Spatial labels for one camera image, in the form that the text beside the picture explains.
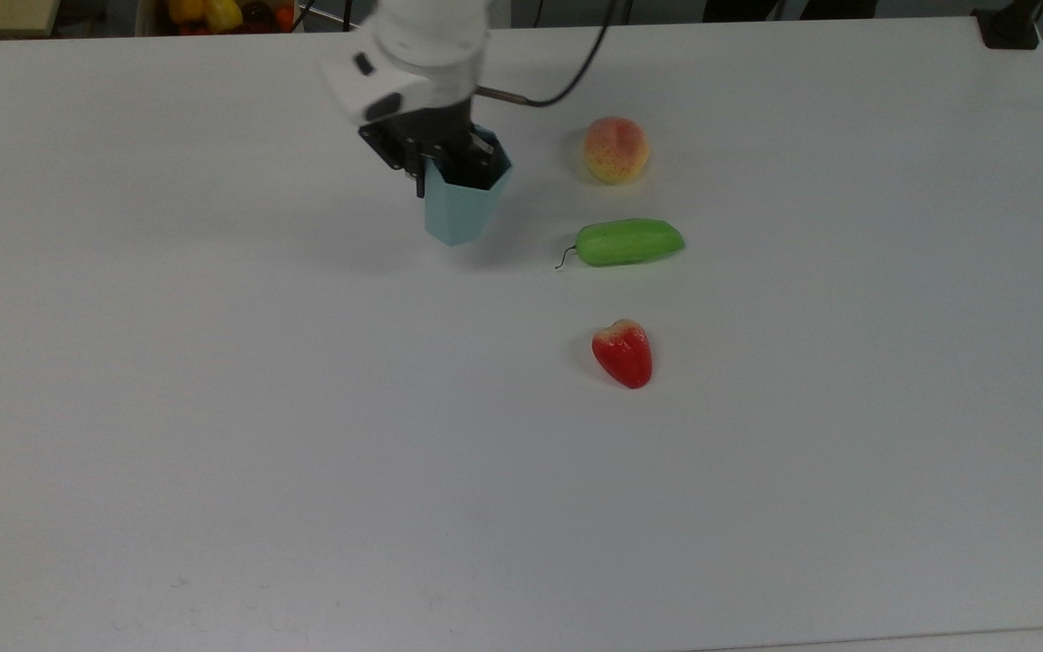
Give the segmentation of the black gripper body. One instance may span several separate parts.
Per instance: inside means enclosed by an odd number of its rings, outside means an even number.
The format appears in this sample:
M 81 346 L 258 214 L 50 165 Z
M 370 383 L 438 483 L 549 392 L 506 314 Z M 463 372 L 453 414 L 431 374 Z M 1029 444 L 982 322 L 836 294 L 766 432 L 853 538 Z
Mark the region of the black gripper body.
M 401 112 L 363 125 L 359 135 L 389 168 L 414 175 L 418 159 L 432 159 L 440 169 L 460 175 L 469 137 L 481 136 L 472 122 L 472 106 L 467 98 L 446 107 Z

